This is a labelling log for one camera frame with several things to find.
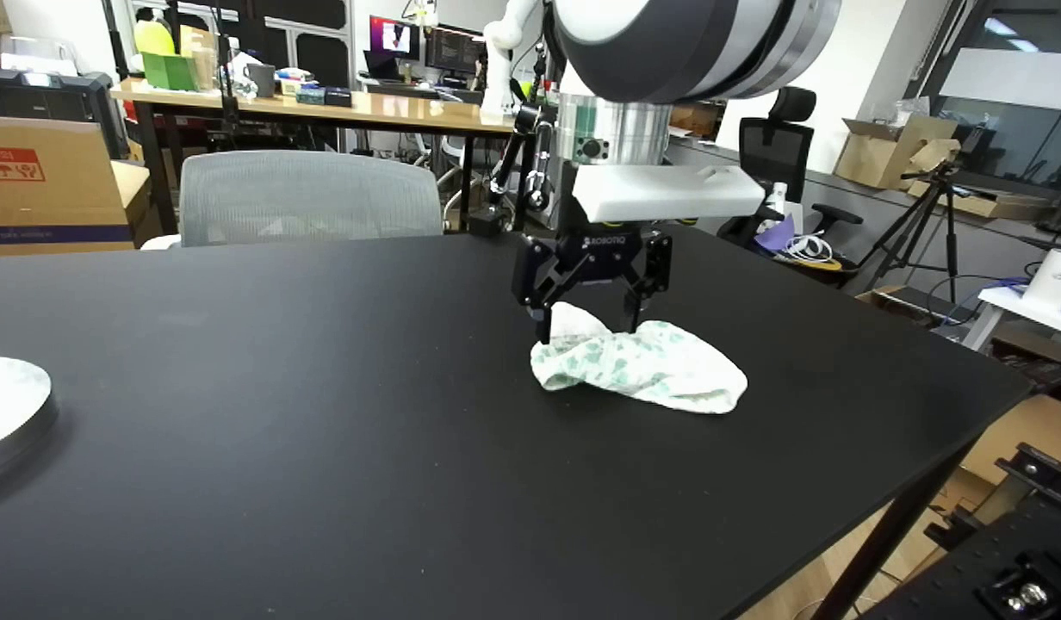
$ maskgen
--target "chair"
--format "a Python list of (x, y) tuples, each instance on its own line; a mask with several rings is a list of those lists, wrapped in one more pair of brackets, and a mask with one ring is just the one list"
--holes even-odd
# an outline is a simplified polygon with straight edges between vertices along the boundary
[[(742, 167), (772, 194), (776, 182), (784, 182), (784, 198), (802, 202), (806, 194), (806, 163), (813, 143), (813, 128), (800, 125), (808, 121), (816, 108), (816, 93), (784, 86), (777, 90), (767, 116), (743, 116), (742, 121)], [(720, 236), (754, 249), (754, 230), (764, 220), (764, 214), (736, 218), (729, 220)], [(857, 214), (816, 202), (820, 224), (813, 226), (816, 236), (827, 236), (836, 224), (861, 224)], [(849, 273), (823, 280), (849, 281), (854, 274), (854, 265), (849, 263)]]
[(218, 152), (183, 166), (183, 249), (438, 236), (442, 230), (434, 176), (404, 163), (337, 152)]

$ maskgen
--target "white cloth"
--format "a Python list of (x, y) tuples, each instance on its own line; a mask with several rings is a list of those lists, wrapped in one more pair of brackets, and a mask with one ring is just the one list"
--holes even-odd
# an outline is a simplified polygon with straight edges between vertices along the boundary
[(51, 380), (39, 366), (0, 358), (0, 441), (33, 419), (51, 395)]
[(726, 354), (674, 325), (612, 335), (572, 302), (555, 305), (551, 343), (529, 346), (529, 372), (548, 392), (586, 381), (687, 413), (734, 413), (748, 389)]

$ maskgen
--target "table surface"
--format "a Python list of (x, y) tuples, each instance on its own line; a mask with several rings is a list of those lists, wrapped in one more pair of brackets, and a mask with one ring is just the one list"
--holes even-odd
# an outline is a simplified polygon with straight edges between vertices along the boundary
[(674, 236), (650, 318), (748, 367), (734, 416), (541, 392), (489, 242), (0, 263), (59, 401), (0, 482), (0, 617), (734, 617), (1027, 392)]
[(1016, 288), (1007, 288), (1007, 287), (1000, 287), (1000, 288), (981, 288), (980, 299), (989, 302), (989, 305), (1000, 305), (1000, 311), (1007, 311), (1007, 312), (1027, 318), (1027, 319), (1032, 319), (1032, 325), (1045, 325), (1045, 328), (1051, 328), (1051, 329), (1061, 335), (1061, 311), (1031, 302), (1031, 299), (1023, 299)]
[[(155, 108), (222, 109), (222, 93), (155, 90), (141, 79), (125, 79), (122, 86), (114, 86), (114, 97), (132, 100), (132, 104), (155, 104)], [(334, 125), (469, 129), (469, 134), (513, 134), (511, 125), (485, 125), (481, 108), (473, 108), (473, 104), (381, 97), (381, 93), (350, 93), (350, 108), (252, 100), (252, 104), (242, 104), (242, 114), (302, 116), (302, 121), (334, 121)]]

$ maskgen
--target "laboratory room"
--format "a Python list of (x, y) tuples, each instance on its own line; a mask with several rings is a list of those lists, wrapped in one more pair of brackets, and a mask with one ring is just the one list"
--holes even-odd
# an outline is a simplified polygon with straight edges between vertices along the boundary
[(0, 0), (0, 620), (1061, 620), (1061, 0)]

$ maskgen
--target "gray chair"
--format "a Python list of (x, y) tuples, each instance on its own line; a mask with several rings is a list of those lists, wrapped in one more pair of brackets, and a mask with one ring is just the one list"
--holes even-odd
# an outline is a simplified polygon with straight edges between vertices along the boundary
[(218, 152), (183, 166), (179, 245), (438, 236), (428, 167), (337, 152)]

